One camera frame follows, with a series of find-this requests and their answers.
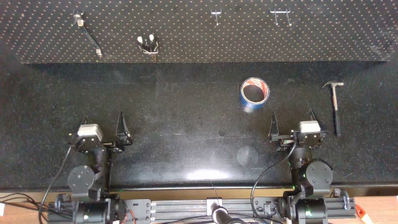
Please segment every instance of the pegboard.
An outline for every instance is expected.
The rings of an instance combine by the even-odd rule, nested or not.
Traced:
[[[289,9],[285,15],[270,9]],[[152,62],[139,35],[159,39],[158,62],[389,60],[398,50],[395,1],[0,1],[0,41],[23,63]],[[94,47],[77,28],[84,11]],[[211,11],[221,11],[216,18]]]

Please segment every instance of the blue tape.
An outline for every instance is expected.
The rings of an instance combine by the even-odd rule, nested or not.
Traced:
[[[254,102],[254,101],[247,99],[246,96],[244,95],[243,89],[249,85],[255,85],[255,86],[259,87],[264,94],[264,99],[259,102]],[[264,80],[262,80],[260,78],[256,78],[256,77],[251,77],[242,83],[241,89],[239,91],[239,97],[240,97],[241,102],[244,107],[247,107],[250,109],[262,108],[264,106],[264,104],[266,103],[266,101],[268,100],[269,87],[268,87],[267,83],[264,82]]]

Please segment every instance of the hammer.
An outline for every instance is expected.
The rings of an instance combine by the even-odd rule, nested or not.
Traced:
[[[337,137],[341,136],[341,127],[340,127],[340,117],[338,116],[338,108],[337,108],[337,97],[336,97],[336,86],[343,86],[343,82],[336,82],[336,81],[330,81],[324,84],[325,85],[330,85],[331,86],[331,91],[333,93],[333,106],[335,109],[335,133]]]

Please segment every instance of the speckled countertop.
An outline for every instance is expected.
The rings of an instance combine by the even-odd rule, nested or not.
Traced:
[[[343,136],[330,134],[315,157],[335,169],[334,185],[398,184],[398,66],[369,62],[53,64],[2,59],[0,190],[43,190],[83,115],[112,140],[124,111],[134,144],[114,156],[113,189],[244,187],[285,154],[266,142],[271,114],[279,131],[309,120],[313,108],[333,133],[337,89]],[[239,85],[260,77],[271,89],[261,110],[245,113]],[[84,164],[72,152],[55,189]],[[287,164],[270,170],[267,187],[290,185]]]

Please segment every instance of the wooden floor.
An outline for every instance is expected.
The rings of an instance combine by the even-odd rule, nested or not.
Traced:
[[[398,197],[356,197],[355,201],[370,216],[373,223],[398,223]],[[6,205],[0,223],[39,223],[37,212]],[[329,220],[332,224],[360,224],[359,218]]]

